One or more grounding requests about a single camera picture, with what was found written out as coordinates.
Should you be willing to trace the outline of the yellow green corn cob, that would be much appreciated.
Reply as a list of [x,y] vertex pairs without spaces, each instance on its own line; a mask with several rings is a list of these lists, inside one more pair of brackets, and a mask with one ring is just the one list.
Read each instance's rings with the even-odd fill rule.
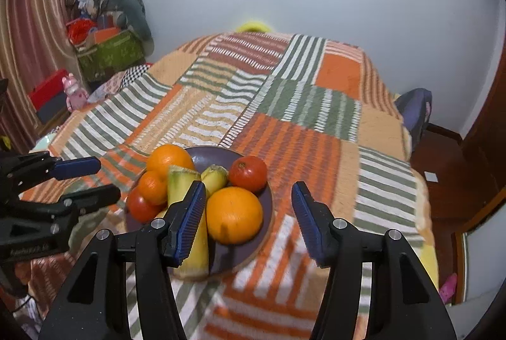
[[206,195],[209,198],[228,184],[228,170],[221,165],[210,165],[201,174],[201,181],[205,185]]

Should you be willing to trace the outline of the red tomato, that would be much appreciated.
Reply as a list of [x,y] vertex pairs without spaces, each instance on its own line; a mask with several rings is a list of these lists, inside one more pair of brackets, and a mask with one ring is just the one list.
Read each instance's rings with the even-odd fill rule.
[[229,182],[252,193],[263,190],[268,182],[268,169],[256,156],[244,156],[235,160],[228,174]]
[[164,205],[153,206],[142,195],[137,187],[130,190],[126,206],[131,217],[141,224],[151,222],[160,212],[165,210]]

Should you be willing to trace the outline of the red box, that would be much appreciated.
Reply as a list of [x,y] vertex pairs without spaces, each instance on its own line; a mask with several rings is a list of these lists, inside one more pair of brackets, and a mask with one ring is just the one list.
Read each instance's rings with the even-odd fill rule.
[[58,70],[28,94],[42,124],[66,109],[63,79],[68,74],[67,70]]

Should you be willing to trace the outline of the red tomato on plate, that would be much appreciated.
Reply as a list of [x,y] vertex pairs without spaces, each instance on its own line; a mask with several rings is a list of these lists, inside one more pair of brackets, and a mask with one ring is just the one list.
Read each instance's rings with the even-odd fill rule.
[[165,210],[164,205],[153,206],[142,195],[137,187],[130,190],[126,206],[131,217],[141,224],[151,222],[160,212]]

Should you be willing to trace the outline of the pale yellow corn cob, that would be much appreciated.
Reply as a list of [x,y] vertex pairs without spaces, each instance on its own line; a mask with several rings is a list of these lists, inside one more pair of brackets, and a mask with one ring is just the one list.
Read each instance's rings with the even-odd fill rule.
[[172,165],[167,177],[168,207],[157,215],[169,226],[165,255],[172,274],[181,280],[199,280],[208,273],[207,190],[198,171]]

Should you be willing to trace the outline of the pink toy figure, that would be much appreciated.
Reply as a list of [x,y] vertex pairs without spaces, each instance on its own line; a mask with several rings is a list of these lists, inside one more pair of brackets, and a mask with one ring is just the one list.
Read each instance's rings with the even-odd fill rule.
[[69,112],[83,109],[88,104],[88,92],[76,77],[69,73],[62,78],[66,105]]

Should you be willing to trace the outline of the large orange on plate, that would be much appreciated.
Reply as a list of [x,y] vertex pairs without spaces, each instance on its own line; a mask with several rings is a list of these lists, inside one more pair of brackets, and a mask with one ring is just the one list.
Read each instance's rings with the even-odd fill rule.
[[153,150],[146,162],[146,170],[156,172],[160,178],[166,179],[172,165],[194,170],[195,165],[189,153],[176,145],[165,144]]

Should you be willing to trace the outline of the dark purple round plate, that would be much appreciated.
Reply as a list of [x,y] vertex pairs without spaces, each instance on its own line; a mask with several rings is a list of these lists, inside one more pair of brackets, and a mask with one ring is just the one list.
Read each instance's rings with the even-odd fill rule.
[[[192,157],[193,163],[195,165],[194,170],[198,171],[200,175],[210,165],[221,165],[228,170],[229,174],[232,163],[235,160],[241,158],[240,154],[237,154],[234,151],[225,148],[218,148],[211,146],[193,147],[187,148],[185,150]],[[137,183],[141,175],[145,171],[147,171],[146,168],[135,180],[134,186],[131,189],[137,186]],[[236,186],[233,186],[228,179],[228,184],[225,186],[225,188],[226,187],[236,187]],[[263,224],[261,229],[259,230],[257,235],[254,236],[251,240],[240,245],[222,245],[219,242],[216,242],[209,235],[209,233],[207,233],[207,244],[209,255],[208,273],[206,277],[199,280],[203,280],[207,277],[221,276],[226,272],[236,271],[238,268],[240,268],[240,266],[247,264],[257,254],[262,244],[267,239],[269,229],[274,218],[274,204],[272,193],[270,188],[268,186],[265,186],[263,190],[253,194],[259,199],[260,203],[262,204]],[[207,226],[206,207],[207,201],[205,205],[205,221]],[[141,227],[150,224],[153,221],[152,220],[147,224],[141,224],[134,218],[132,218],[129,212],[127,217],[130,221],[136,222],[137,230],[140,230]]]

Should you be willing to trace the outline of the green fabric storage box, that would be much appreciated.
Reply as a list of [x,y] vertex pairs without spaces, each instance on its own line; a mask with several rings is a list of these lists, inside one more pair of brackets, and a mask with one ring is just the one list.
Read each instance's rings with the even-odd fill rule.
[[93,45],[77,55],[80,70],[87,82],[103,81],[111,74],[145,61],[143,45],[129,30]]

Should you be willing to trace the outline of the striped curtain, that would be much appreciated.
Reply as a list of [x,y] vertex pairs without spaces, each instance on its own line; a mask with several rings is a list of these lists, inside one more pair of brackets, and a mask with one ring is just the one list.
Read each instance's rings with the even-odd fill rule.
[[9,82],[1,132],[17,151],[34,146],[40,126],[29,93],[58,70],[80,73],[66,32],[76,14],[77,0],[1,0],[1,76]]

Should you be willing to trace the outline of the brown wooden door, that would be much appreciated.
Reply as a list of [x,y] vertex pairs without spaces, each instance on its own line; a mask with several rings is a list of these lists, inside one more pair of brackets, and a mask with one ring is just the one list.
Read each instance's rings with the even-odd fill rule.
[[466,235],[481,225],[496,210],[505,197],[505,54],[502,53],[497,72],[484,105],[463,145],[466,157],[477,158],[484,164],[494,180],[497,191],[469,221],[452,235],[454,243],[457,284],[454,300],[462,303],[466,298],[467,243]]

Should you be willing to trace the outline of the grey green pillow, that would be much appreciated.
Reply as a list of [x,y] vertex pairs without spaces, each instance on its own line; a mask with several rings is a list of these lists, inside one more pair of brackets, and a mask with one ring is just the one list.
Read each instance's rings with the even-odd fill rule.
[[121,27],[129,28],[141,41],[152,39],[151,29],[146,19],[146,9],[142,0],[93,0],[95,17],[105,12],[119,12],[123,22]]

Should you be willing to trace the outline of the blue chair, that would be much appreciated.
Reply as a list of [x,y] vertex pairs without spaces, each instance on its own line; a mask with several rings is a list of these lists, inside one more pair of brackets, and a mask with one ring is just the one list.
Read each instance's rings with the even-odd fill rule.
[[400,95],[395,101],[398,112],[403,117],[414,150],[427,129],[432,110],[432,93],[425,88],[416,88]]

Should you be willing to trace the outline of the striped patchwork bedspread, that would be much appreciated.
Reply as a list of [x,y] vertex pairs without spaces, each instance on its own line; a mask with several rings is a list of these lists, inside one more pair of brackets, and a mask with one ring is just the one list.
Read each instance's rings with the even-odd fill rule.
[[411,139],[368,56],[303,34],[222,33],[192,40],[86,112],[52,142],[64,159],[95,156],[101,171],[49,181],[30,201],[106,183],[127,193],[163,144],[218,146],[262,159],[274,220],[260,252],[219,282],[172,288],[191,339],[308,338],[328,274],[310,259],[291,204],[303,181],[359,230],[401,231],[437,279],[424,178]]

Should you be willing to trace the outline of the yellow round object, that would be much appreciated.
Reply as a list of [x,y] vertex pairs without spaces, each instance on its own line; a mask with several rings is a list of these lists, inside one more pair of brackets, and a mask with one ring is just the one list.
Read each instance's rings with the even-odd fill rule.
[[236,28],[238,33],[269,33],[271,28],[261,21],[247,21]]

